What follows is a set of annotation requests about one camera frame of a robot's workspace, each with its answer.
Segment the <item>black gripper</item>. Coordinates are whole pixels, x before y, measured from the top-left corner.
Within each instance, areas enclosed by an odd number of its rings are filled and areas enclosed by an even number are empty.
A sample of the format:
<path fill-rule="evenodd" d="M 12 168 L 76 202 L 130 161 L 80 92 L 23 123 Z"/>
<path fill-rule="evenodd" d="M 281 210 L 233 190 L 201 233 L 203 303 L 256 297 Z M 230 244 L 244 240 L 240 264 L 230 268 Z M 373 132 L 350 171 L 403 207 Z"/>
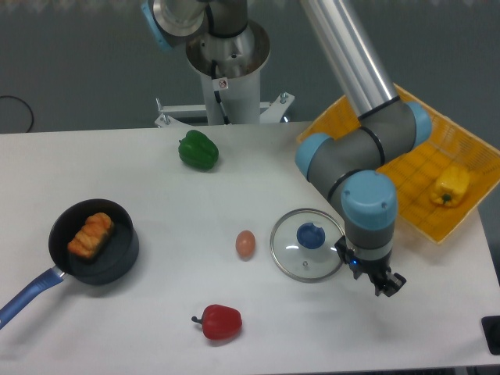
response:
<path fill-rule="evenodd" d="M 377 297 L 385 295 L 391 297 L 401 290 L 406 279 L 399 273 L 389 273 L 390 256 L 386 255 L 376 260 L 360 259 L 356 256 L 347 261 L 348 268 L 352 271 L 355 280 L 366 274 L 374 285 Z"/>

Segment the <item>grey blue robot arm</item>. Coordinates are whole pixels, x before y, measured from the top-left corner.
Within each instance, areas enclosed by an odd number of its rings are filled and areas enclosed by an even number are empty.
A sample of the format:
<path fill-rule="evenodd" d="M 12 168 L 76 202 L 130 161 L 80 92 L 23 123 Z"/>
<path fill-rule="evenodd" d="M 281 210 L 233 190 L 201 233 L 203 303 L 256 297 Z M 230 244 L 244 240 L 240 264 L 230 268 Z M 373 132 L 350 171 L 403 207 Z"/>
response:
<path fill-rule="evenodd" d="M 401 100 L 349 2 L 304 1 L 302 7 L 360 125 L 338 139 L 308 136 L 295 163 L 344 220 L 340 260 L 355 277 L 367 275 L 377 295 L 392 296 L 405 284 L 389 265 L 398 202 L 378 169 L 427 140 L 430 117 L 421 105 Z M 246 2 L 146 1 L 141 9 L 160 48 L 185 46 L 205 85 L 209 123 L 262 119 L 259 91 L 235 85 L 258 72 L 270 53 Z"/>

